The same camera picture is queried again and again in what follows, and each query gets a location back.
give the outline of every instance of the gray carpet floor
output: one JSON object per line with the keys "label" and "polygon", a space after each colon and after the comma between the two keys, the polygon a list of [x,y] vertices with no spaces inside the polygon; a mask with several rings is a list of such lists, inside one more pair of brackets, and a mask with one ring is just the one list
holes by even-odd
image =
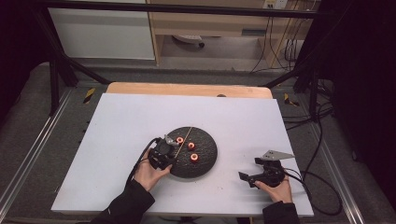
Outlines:
{"label": "gray carpet floor", "polygon": [[[190,84],[222,84],[257,86],[264,84],[279,74],[259,73],[249,75],[243,72],[200,72],[187,70],[162,69],[104,69],[93,68],[103,77],[117,81],[132,82],[162,82]],[[106,86],[96,87],[89,104],[83,104],[83,99],[90,87],[90,79],[80,75],[85,81],[83,86],[73,89],[70,101],[55,129],[39,155],[35,166],[27,177],[14,203],[10,207],[7,218],[49,218],[57,220],[88,220],[90,216],[66,216],[53,213],[50,207],[56,197],[55,190],[62,185],[67,170],[78,150],[78,141],[82,140],[84,130],[92,117],[94,109]],[[301,106],[284,103],[284,93],[290,95],[292,101],[298,101],[307,95],[294,94],[290,79],[282,85],[273,88],[274,97],[278,100],[282,116],[303,116]],[[37,67],[24,88],[21,99],[11,109],[0,131],[0,192],[4,192],[12,176],[17,172],[24,156],[35,141],[44,126],[50,111],[49,71],[45,66]],[[347,141],[337,123],[336,117],[322,120],[324,139],[332,151],[348,186],[351,189],[357,206],[361,210],[366,223],[396,223],[396,215],[378,185],[374,182],[363,163],[352,160]],[[317,139],[309,124],[288,131],[296,160],[301,170],[304,170],[311,158]],[[318,155],[310,169],[329,182],[332,182],[323,160]],[[333,212],[338,203],[335,194],[321,182],[308,177],[306,183],[313,193],[313,203],[322,210]],[[315,210],[313,217],[302,218],[303,223],[348,223],[343,211],[337,216],[326,216]]]}

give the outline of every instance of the person's arm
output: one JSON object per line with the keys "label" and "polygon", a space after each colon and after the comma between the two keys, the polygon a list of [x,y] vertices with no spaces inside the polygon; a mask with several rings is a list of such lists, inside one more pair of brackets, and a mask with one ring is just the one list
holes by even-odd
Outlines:
{"label": "person's arm", "polygon": [[287,175],[285,175],[285,179],[282,183],[275,188],[271,188],[261,181],[256,181],[254,184],[267,192],[274,202],[262,209],[265,224],[300,223],[296,207],[291,197],[291,187]]}
{"label": "person's arm", "polygon": [[147,160],[149,151],[140,162],[134,178],[125,187],[123,193],[114,199],[110,206],[94,218],[91,223],[138,224],[143,214],[154,204],[149,191],[165,175],[170,173],[172,165],[164,170],[155,170]]}
{"label": "person's arm", "polygon": [[138,224],[143,214],[154,202],[151,194],[133,179],[125,187],[124,192],[114,199],[110,206],[94,218],[91,223]]}

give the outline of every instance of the aluminum rail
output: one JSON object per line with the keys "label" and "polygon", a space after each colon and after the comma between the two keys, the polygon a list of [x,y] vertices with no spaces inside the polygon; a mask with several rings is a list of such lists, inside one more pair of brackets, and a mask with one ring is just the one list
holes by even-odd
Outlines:
{"label": "aluminum rail", "polygon": [[35,165],[35,161],[37,160],[38,156],[40,155],[41,150],[46,145],[47,140],[50,138],[50,134],[54,129],[55,125],[57,124],[59,118],[61,117],[64,109],[67,106],[69,97],[72,93],[73,89],[69,88],[64,92],[64,95],[61,98],[60,106],[55,114],[48,118],[46,124],[44,125],[43,129],[41,130],[40,134],[38,135],[37,139],[33,143],[32,147],[30,148],[29,152],[27,153],[26,157],[24,158],[23,162],[21,163],[20,168],[18,169],[17,173],[14,175],[12,180],[7,186],[7,189],[3,193],[0,198],[0,223],[6,217],[6,214],[11,207],[12,203],[14,202],[15,198],[18,195],[24,181],[26,180],[27,176],[29,175],[30,171],[32,170],[33,166]]}

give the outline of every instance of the human hand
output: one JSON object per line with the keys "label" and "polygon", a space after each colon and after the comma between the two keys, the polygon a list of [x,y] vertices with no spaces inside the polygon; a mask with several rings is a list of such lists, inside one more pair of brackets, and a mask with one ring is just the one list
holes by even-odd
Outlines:
{"label": "human hand", "polygon": [[138,182],[146,191],[150,191],[157,182],[164,176],[171,172],[172,165],[169,165],[164,170],[154,169],[148,160],[149,150],[143,156],[142,161],[137,167],[136,173],[134,173],[134,180]]}
{"label": "human hand", "polygon": [[289,183],[289,177],[285,175],[282,183],[278,186],[271,188],[268,185],[262,183],[261,181],[256,181],[254,184],[262,189],[263,191],[267,192],[272,201],[274,203],[282,201],[283,203],[293,203],[293,199],[291,197],[291,187]]}

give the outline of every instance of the metal frame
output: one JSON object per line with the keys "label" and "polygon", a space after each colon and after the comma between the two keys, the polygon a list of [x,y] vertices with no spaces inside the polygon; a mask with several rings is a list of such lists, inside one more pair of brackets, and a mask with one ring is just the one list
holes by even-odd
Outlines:
{"label": "metal frame", "polygon": [[59,106],[58,74],[63,78],[66,86],[76,86],[78,79],[72,68],[75,68],[85,75],[92,77],[102,84],[110,84],[112,81],[100,77],[88,68],[69,58],[62,48],[60,41],[56,38],[53,30],[50,29],[48,21],[43,16],[44,8],[71,8],[89,10],[114,10],[114,11],[145,11],[145,12],[168,12],[168,13],[193,13],[193,14],[213,14],[213,15],[235,15],[253,17],[278,17],[278,18],[301,18],[301,19],[334,19],[337,15],[330,12],[317,11],[293,11],[293,10],[273,10],[265,8],[240,8],[240,7],[203,7],[203,6],[182,6],[182,5],[160,5],[160,4],[136,4],[136,3],[109,3],[109,2],[89,2],[89,1],[65,1],[65,0],[35,0],[26,1],[30,8],[31,17],[37,23],[37,28],[45,37],[45,45],[48,47],[48,54],[51,57],[51,111],[52,115]]}
{"label": "metal frame", "polygon": [[14,175],[10,183],[8,184],[6,190],[4,191],[3,195],[0,198],[0,223],[6,217],[6,214],[11,207],[12,203],[14,202],[15,198],[18,195],[24,181],[26,180],[27,176],[29,175],[30,171],[32,170],[35,161],[37,160],[40,152],[46,145],[48,139],[50,138],[50,134],[52,130],[55,128],[56,124],[58,123],[59,118],[61,117],[64,109],[67,106],[69,101],[70,95],[73,93],[72,88],[68,88],[60,102],[60,106],[58,110],[54,113],[53,116],[49,117],[46,124],[44,125],[43,129],[41,130],[40,134],[38,135],[37,139],[33,143],[32,147],[30,148],[29,152],[27,153],[26,157],[24,158],[23,162],[21,163],[20,168],[18,169],[17,173]]}

